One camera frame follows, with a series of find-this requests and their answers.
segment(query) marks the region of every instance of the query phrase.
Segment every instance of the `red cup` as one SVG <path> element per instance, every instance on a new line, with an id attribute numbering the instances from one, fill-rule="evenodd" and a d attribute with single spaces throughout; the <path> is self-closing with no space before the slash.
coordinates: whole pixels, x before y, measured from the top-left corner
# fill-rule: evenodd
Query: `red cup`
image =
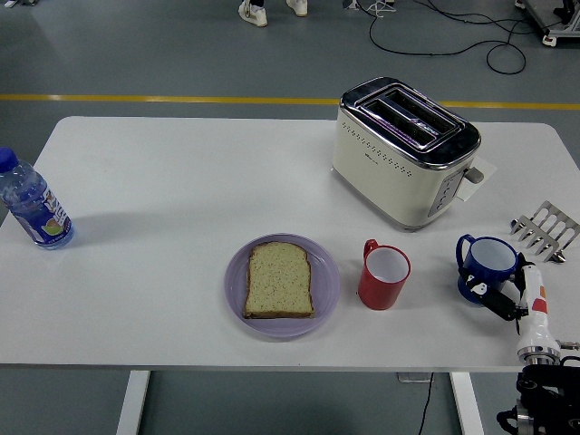
<path id="1" fill-rule="evenodd" d="M 410 274 L 411 262 L 399 248 L 367 240 L 359 297 L 373 310 L 391 308 Z"/>

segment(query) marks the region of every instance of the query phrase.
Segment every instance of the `blue mug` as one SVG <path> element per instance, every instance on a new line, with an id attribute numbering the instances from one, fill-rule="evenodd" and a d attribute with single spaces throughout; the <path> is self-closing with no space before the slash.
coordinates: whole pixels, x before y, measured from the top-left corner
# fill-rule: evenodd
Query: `blue mug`
<path id="1" fill-rule="evenodd" d="M 469 242 L 469 250 L 464 259 L 463 244 L 466 241 Z M 498 291 L 501 291 L 517 267 L 517 253 L 514 248 L 495 237 L 474 238 L 469 234 L 461 236 L 457 242 L 455 256 L 459 268 L 464 267 L 476 279 Z M 468 301 L 481 305 L 461 276 L 458 278 L 457 286 Z"/>

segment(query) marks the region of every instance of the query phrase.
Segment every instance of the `robotic hand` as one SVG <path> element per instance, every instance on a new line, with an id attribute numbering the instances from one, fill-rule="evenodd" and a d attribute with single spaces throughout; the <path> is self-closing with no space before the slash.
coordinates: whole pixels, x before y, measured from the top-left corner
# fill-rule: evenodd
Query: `robotic hand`
<path id="1" fill-rule="evenodd" d="M 534 263 L 518 255 L 513 282 L 520 293 L 515 302 L 488 287 L 466 269 L 459 270 L 471 293 L 489 310 L 507 321 L 517 321 L 521 335 L 519 360 L 526 365 L 517 377 L 521 399 L 510 411 L 498 414 L 498 423 L 512 435 L 580 435 L 580 367 L 560 359 L 561 349 L 580 350 L 578 343 L 560 343 L 548 331 L 546 289 Z M 511 426 L 508 421 L 517 422 Z"/>

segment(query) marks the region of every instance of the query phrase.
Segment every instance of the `metal rack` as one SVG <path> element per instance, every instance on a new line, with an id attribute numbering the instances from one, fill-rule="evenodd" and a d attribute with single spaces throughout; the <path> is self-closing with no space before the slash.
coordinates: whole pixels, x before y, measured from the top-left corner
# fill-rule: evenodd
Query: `metal rack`
<path id="1" fill-rule="evenodd" d="M 516 0 L 516 6 L 528 10 L 537 24 L 544 30 L 542 44 L 555 47 L 557 38 L 580 37 L 580 5 L 575 3 L 575 13 L 568 24 L 559 22 L 554 9 L 562 7 L 561 0 Z"/>

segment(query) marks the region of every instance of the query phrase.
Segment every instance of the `table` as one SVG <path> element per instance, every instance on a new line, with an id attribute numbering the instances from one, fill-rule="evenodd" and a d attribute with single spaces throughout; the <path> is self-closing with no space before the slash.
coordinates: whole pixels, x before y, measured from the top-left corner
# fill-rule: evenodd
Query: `table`
<path id="1" fill-rule="evenodd" d="M 551 200 L 580 218 L 580 172 L 544 124 L 476 123 L 498 170 L 431 225 L 400 231 L 332 170 L 334 121 L 72 117 L 36 168 L 76 226 L 36 248 L 12 216 L 0 228 L 0 364 L 134 369 L 518 372 L 516 326 L 462 299 L 457 239 L 501 237 Z M 336 261 L 328 320 L 292 340 L 241 324 L 223 290 L 250 240 L 294 233 Z M 374 312 L 356 286 L 369 238 L 404 250 L 411 277 Z M 577 341 L 580 242 L 538 263 L 555 338 Z"/>

